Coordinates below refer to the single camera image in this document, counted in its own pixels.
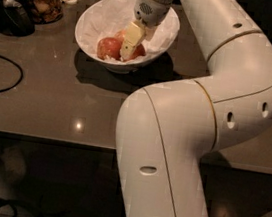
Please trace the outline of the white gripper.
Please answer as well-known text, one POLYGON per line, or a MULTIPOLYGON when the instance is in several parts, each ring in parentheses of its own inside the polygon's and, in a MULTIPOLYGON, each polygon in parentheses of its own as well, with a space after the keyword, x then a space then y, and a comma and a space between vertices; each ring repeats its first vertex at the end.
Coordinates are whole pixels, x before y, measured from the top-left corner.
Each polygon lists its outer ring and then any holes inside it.
POLYGON ((128 61, 143 40, 152 40, 157 26, 164 21, 170 7, 170 4, 165 5, 155 0, 136 0, 133 11, 136 20, 126 27, 120 49, 123 60, 128 61))

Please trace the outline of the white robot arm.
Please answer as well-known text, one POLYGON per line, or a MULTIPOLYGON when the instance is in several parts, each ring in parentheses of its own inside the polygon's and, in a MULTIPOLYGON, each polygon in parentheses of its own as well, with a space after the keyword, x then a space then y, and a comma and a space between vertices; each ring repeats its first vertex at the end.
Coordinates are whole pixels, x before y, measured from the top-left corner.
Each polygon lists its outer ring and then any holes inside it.
MULTIPOLYGON (((137 0, 158 24, 173 0, 137 0)), ((180 0, 206 77, 133 92, 119 111, 116 150, 126 217, 208 217, 199 160, 272 125, 272 45, 236 0, 180 0)))

